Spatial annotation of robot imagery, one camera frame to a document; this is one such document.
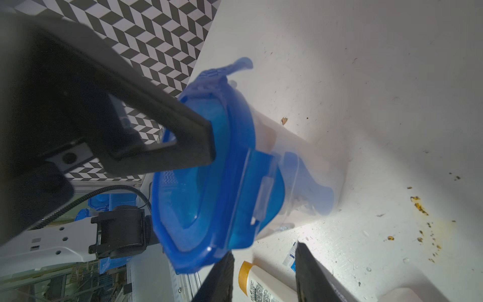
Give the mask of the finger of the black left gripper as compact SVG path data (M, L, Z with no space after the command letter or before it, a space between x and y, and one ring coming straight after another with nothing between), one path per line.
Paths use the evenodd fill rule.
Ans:
M47 79L92 158L112 178L210 165L211 123L129 64L88 26L36 16Z

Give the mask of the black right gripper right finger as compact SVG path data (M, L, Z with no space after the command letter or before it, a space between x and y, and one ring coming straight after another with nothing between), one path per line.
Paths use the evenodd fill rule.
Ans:
M295 265L298 301L357 301L302 242L297 245Z

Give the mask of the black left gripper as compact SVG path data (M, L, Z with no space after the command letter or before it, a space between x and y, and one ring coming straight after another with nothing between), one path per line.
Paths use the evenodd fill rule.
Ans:
M1 14L1 243L68 202L66 175L113 174L113 48L80 23Z

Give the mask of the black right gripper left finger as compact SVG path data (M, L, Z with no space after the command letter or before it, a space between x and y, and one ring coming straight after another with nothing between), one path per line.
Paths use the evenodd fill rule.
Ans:
M235 258L228 252L216 263L192 302L231 302Z

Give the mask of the shampoo bottle gold cap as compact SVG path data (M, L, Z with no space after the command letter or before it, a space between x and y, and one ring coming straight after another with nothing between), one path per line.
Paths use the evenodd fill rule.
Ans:
M254 302L298 301L298 294L259 266L244 261L238 273L238 285Z

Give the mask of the blue lid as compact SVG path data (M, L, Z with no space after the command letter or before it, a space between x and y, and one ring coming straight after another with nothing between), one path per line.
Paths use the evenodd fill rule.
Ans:
M251 69L243 57L203 71L180 95L212 126L216 157L207 166L157 172L153 229L177 273L191 274L235 249L250 247L283 198L280 157L256 146L255 115L228 77Z

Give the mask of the clear plastic cup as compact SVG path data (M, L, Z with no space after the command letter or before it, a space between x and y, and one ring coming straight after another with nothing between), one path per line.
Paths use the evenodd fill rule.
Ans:
M258 239L322 219L336 209L344 175L308 142L254 108L256 149L277 160Z

